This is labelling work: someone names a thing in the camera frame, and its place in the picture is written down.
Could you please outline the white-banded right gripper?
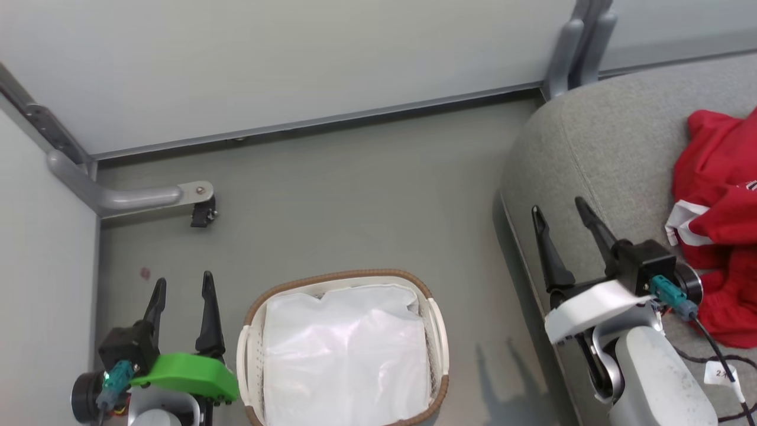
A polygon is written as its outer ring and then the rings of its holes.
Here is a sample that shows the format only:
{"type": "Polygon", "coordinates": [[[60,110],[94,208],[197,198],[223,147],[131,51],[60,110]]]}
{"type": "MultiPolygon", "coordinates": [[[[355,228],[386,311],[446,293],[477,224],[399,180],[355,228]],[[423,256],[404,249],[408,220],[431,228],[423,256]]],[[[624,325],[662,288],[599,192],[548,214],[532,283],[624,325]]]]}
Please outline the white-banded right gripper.
{"type": "MultiPolygon", "coordinates": [[[[617,243],[616,237],[592,210],[586,199],[576,197],[575,205],[584,226],[592,233],[600,251],[605,264],[605,276],[613,277],[617,273],[617,259],[613,251],[617,243]]],[[[573,288],[575,277],[566,269],[552,242],[549,224],[537,205],[532,207],[532,223],[546,291],[573,288]]],[[[651,295],[635,296],[618,280],[601,282],[551,310],[545,318],[545,331],[549,342],[556,345],[569,336],[587,331],[651,300],[651,295]]]]}

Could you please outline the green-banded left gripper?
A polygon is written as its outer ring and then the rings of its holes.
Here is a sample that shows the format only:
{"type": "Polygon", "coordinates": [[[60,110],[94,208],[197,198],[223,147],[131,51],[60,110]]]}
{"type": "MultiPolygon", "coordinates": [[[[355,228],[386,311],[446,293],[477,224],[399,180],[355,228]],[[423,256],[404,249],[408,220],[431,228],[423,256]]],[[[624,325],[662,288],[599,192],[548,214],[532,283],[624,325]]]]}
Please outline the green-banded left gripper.
{"type": "MultiPolygon", "coordinates": [[[[225,354],[224,332],[212,272],[203,273],[201,286],[203,315],[200,334],[195,341],[198,355],[191,353],[169,353],[157,358],[150,372],[135,376],[130,385],[133,388],[150,385],[180,393],[201,396],[219,404],[235,402],[239,398],[237,377],[224,363],[211,357],[225,354]]],[[[141,325],[146,339],[148,353],[160,353],[160,320],[167,301],[167,281],[159,278],[155,283],[151,299],[144,313],[141,325]]]]}

